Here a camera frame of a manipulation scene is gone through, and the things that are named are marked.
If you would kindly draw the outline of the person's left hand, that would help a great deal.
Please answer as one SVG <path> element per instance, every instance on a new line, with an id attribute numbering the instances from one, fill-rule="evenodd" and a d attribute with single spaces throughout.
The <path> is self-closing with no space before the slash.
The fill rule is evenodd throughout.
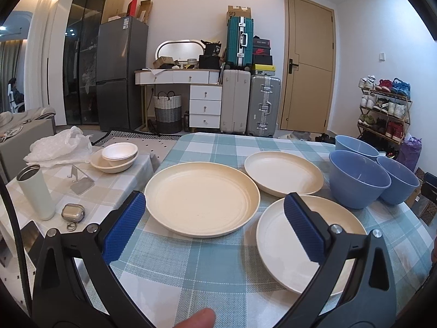
<path id="1" fill-rule="evenodd" d="M 205 308 L 176 324 L 174 328 L 213 328 L 214 325 L 215 312 L 210 308 Z"/>

